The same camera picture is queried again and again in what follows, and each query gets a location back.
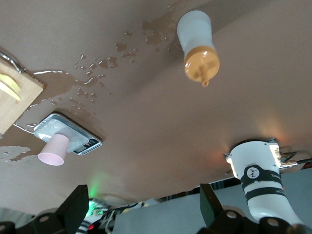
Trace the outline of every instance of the brown table surface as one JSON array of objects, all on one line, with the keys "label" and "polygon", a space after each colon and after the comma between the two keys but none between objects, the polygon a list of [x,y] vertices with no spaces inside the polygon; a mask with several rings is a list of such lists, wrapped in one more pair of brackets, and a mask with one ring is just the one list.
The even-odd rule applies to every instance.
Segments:
[{"label": "brown table surface", "polygon": [[[36,214],[79,184],[112,203],[191,190],[228,178],[222,154],[252,137],[310,157],[311,8],[310,0],[1,1],[1,49],[47,85],[16,125],[31,132],[58,110],[105,141],[54,167],[36,157],[43,141],[12,126],[0,136],[0,206]],[[175,34],[192,9],[210,15],[221,61],[207,88],[186,78]]]}]

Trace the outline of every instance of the circular logo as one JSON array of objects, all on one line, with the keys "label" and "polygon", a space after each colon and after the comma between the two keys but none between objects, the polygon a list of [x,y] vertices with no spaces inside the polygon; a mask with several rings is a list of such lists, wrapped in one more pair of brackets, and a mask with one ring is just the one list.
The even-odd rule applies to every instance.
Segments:
[{"label": "circular logo", "polygon": [[247,170],[247,176],[250,179],[256,179],[260,175],[260,171],[256,167],[251,167]]}]

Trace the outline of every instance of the cutting board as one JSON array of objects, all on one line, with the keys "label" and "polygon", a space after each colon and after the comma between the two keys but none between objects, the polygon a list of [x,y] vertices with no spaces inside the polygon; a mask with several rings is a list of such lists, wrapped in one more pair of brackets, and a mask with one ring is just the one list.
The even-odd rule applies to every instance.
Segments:
[{"label": "cutting board", "polygon": [[43,85],[26,73],[19,74],[13,66],[1,59],[0,74],[14,79],[20,87],[18,95],[21,98],[17,101],[0,90],[0,134],[4,134],[43,91]]}]

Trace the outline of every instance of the pink cup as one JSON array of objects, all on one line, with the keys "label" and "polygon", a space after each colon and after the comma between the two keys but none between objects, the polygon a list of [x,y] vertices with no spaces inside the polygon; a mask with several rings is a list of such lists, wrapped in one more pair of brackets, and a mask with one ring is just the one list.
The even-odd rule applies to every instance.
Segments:
[{"label": "pink cup", "polygon": [[64,163],[68,144],[69,139],[66,136],[55,134],[38,154],[38,158],[46,164],[60,166]]}]

